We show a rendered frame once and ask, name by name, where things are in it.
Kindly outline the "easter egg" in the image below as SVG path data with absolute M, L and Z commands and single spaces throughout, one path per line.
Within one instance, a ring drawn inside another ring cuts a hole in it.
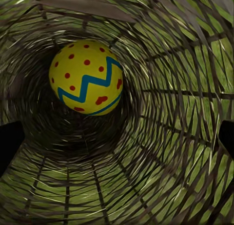
M 112 112 L 123 91 L 118 59 L 105 44 L 93 40 L 74 41 L 58 51 L 48 80 L 63 104 L 89 116 Z

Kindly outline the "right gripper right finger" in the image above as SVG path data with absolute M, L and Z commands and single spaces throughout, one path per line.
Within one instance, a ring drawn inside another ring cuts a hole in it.
M 218 138 L 234 160 L 234 123 L 223 121 L 219 129 Z

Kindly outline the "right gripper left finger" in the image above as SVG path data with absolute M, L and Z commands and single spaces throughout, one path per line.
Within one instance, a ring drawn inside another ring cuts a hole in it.
M 22 121 L 0 126 L 0 178 L 25 139 Z

